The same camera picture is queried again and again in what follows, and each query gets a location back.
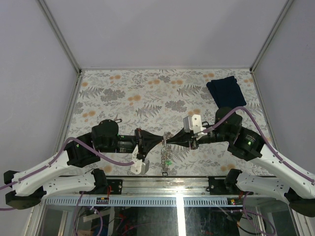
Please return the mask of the large metal keyring disc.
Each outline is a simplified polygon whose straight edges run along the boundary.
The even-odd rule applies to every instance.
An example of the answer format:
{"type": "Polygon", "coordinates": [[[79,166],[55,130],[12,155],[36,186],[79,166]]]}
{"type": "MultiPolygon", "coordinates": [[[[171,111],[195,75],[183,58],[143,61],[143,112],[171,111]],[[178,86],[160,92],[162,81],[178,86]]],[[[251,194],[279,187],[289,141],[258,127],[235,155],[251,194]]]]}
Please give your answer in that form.
{"type": "Polygon", "coordinates": [[[162,141],[162,148],[161,148],[161,173],[162,172],[169,172],[170,170],[170,165],[167,165],[167,161],[171,161],[171,152],[172,152],[172,147],[166,143],[166,140],[169,138],[172,138],[173,135],[171,132],[165,132],[164,135],[164,140],[162,141]]]}

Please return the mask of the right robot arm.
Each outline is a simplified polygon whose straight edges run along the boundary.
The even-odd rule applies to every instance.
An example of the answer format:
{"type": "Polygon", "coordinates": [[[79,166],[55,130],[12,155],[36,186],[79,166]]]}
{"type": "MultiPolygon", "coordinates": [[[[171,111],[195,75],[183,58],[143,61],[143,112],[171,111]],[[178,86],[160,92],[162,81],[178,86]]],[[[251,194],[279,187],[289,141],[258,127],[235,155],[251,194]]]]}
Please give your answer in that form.
{"type": "Polygon", "coordinates": [[[227,142],[233,156],[266,169],[275,179],[257,177],[231,169],[216,193],[253,192],[286,203],[297,213],[315,215],[315,176],[275,150],[261,130],[242,126],[236,109],[222,107],[216,111],[215,123],[202,122],[199,115],[183,119],[184,127],[167,144],[197,149],[200,145],[227,142]]]}

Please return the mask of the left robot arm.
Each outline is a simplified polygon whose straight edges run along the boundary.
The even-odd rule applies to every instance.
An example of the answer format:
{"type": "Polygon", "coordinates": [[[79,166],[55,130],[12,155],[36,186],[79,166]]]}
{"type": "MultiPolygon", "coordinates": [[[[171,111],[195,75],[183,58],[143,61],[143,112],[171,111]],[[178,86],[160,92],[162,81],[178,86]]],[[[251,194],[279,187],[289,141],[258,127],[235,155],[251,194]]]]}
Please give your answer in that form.
{"type": "Polygon", "coordinates": [[[66,177],[65,173],[106,160],[117,166],[127,166],[134,174],[147,172],[147,154],[163,141],[163,137],[140,128],[134,135],[120,135],[118,120],[106,119],[87,134],[70,137],[59,152],[46,161],[22,171],[3,174],[4,186],[12,190],[5,195],[7,210],[34,207],[53,195],[79,192],[104,194],[108,200],[112,191],[104,170],[92,168],[86,174],[66,177]]]}

